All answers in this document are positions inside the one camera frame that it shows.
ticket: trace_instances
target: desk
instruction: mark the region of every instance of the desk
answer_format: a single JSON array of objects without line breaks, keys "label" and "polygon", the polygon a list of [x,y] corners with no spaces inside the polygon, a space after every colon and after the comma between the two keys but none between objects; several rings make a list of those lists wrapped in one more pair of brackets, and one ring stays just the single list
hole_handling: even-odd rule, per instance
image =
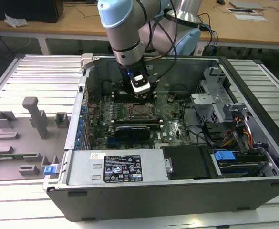
[{"label": "desk", "polygon": [[[254,0],[254,2],[264,7],[279,8],[279,1]],[[209,14],[211,27],[218,33],[218,46],[279,49],[279,12],[274,8],[267,8],[257,14],[268,21],[248,21],[237,19],[233,13],[223,13],[214,6],[225,12],[228,12],[226,8],[233,7],[228,0],[224,6],[218,5],[214,0],[203,0],[201,4],[199,13]],[[205,23],[208,23],[206,15],[202,18]],[[207,38],[210,39],[209,33],[203,32],[198,44],[199,48],[204,48]]]},{"label": "desk", "polygon": [[[255,0],[264,7],[273,6],[279,8],[279,1]],[[76,39],[76,40],[108,40],[103,28],[96,6],[77,6],[64,4],[64,13],[57,23],[44,23],[30,21],[29,26],[13,28],[4,21],[0,21],[0,36],[32,37],[39,40],[43,54],[50,54],[46,39]],[[233,13],[223,13],[213,8],[215,0],[203,0],[199,13],[207,12],[211,18],[212,29],[218,33],[218,46],[270,48],[279,49],[279,12],[273,8],[263,11],[268,21],[247,21],[237,19]],[[231,8],[228,0],[226,5],[218,6],[223,11]],[[202,32],[201,39],[196,49],[197,55],[202,55],[202,49],[210,39],[208,32]]]}]

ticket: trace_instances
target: aluminum profile table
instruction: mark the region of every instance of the aluminum profile table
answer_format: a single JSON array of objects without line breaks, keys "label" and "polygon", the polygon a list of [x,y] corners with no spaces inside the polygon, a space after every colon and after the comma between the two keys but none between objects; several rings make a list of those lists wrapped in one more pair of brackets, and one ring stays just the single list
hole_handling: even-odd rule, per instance
[{"label": "aluminum profile table", "polygon": [[[262,64],[230,61],[279,125],[279,112],[276,112],[279,109],[275,109],[276,106],[279,108],[276,78]],[[57,111],[71,115],[76,85],[81,76],[80,56],[26,55],[14,60],[0,79],[0,109],[5,107],[6,110],[9,106],[16,117],[27,117],[29,114],[21,106],[22,99],[36,96],[40,101],[39,108],[48,116]],[[234,94],[241,102],[236,91]],[[74,223],[66,220],[49,199],[42,189],[42,180],[0,182],[0,229],[46,225],[69,229],[215,229],[224,225],[230,225],[231,229],[274,229],[279,228],[279,196],[252,211]]]},{"label": "aluminum profile table", "polygon": [[[253,60],[229,61],[279,127],[279,80],[263,64]],[[242,103],[234,87],[231,91]]]}]

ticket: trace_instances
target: power supply label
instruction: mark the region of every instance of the power supply label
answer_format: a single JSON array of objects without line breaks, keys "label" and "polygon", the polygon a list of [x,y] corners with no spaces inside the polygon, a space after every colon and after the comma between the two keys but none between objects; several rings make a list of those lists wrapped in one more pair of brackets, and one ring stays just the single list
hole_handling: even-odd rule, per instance
[{"label": "power supply label", "polygon": [[143,181],[140,155],[105,156],[105,183]]}]

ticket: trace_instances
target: motherboard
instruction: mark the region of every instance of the motherboard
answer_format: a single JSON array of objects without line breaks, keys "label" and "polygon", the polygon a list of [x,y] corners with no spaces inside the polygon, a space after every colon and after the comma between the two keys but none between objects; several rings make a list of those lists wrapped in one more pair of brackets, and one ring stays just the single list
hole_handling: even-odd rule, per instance
[{"label": "motherboard", "polygon": [[183,122],[184,99],[168,93],[155,95],[145,103],[117,102],[100,96],[88,104],[87,117],[91,149],[152,149],[190,145]]}]

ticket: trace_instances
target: floor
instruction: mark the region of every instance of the floor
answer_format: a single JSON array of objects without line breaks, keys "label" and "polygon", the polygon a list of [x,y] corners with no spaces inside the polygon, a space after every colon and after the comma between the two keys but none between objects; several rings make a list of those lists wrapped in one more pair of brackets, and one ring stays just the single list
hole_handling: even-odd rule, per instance
[{"label": "floor", "polygon": [[[2,38],[7,46],[15,53],[41,54],[40,46],[37,39],[33,38]],[[48,44],[54,55],[78,55],[78,44],[76,40],[59,40],[49,39]],[[84,53],[108,53],[107,41],[83,41]],[[209,55],[211,49],[207,48],[204,55]],[[225,56],[228,59],[244,59],[240,48],[219,47],[216,56]],[[263,49],[258,53],[258,49],[253,49],[245,59],[259,59],[270,71],[279,78],[279,50]],[[9,50],[0,40],[0,76],[4,73],[10,62],[13,60]]]}]

